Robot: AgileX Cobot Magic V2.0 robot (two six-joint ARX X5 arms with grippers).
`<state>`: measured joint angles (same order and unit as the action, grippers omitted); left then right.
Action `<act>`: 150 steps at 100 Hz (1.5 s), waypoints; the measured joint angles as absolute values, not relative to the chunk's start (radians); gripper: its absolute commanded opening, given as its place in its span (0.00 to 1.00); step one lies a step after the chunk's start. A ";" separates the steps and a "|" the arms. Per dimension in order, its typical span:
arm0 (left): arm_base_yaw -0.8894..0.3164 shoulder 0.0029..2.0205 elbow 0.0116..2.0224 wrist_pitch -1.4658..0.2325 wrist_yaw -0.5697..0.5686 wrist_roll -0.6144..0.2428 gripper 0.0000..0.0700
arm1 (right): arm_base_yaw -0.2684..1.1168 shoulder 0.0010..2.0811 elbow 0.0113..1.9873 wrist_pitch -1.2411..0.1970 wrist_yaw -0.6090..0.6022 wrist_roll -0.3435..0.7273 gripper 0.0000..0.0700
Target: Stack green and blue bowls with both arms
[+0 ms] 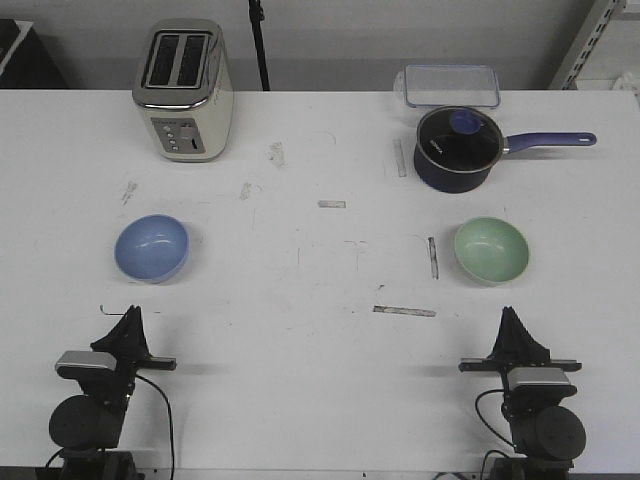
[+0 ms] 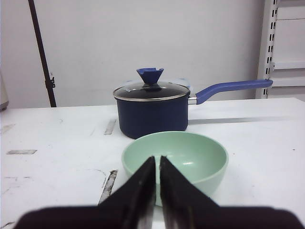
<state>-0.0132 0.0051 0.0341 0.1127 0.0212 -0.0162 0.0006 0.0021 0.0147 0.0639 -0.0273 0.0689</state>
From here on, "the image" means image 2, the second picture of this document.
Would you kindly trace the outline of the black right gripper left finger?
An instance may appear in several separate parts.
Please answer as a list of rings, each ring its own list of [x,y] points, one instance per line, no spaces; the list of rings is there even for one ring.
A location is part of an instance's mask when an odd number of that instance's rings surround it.
[[[155,158],[97,206],[52,207],[24,214],[17,229],[150,229],[156,200]]]

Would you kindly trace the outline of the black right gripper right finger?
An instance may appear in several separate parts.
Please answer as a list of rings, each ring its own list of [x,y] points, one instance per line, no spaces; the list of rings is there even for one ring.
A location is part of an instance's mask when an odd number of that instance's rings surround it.
[[[164,156],[160,196],[167,229],[302,229],[295,214],[271,207],[219,206]]]

